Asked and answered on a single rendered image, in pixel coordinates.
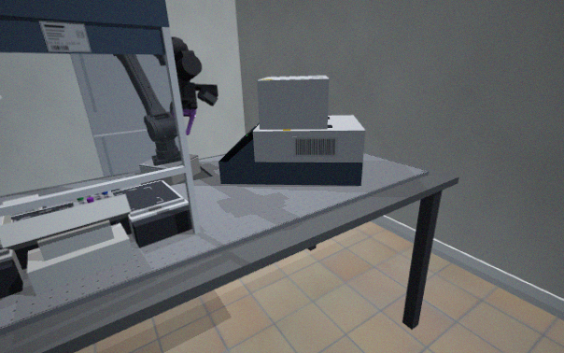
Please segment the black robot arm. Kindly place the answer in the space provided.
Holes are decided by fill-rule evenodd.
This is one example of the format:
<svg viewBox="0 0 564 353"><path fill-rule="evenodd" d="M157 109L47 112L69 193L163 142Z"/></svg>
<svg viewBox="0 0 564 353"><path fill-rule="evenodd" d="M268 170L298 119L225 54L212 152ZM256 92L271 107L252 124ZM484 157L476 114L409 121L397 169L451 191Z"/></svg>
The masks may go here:
<svg viewBox="0 0 564 353"><path fill-rule="evenodd" d="M189 50L182 39L172 38L177 80L188 81L182 82L184 98L196 98L196 91L199 91L197 98L213 106L218 100L218 86L190 82L191 79L201 73L202 64L195 56L194 51Z"/></svg>

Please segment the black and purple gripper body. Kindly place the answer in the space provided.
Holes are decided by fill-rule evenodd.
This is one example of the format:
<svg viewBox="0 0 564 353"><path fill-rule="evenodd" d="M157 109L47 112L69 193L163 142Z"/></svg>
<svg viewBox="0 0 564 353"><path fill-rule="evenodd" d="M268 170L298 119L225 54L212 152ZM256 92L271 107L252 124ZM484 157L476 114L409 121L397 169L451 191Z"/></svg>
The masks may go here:
<svg viewBox="0 0 564 353"><path fill-rule="evenodd" d="M196 98L184 98L182 82L188 82L188 81L179 81L178 82L180 97L183 97L183 98L181 98L182 109L197 109Z"/></svg>

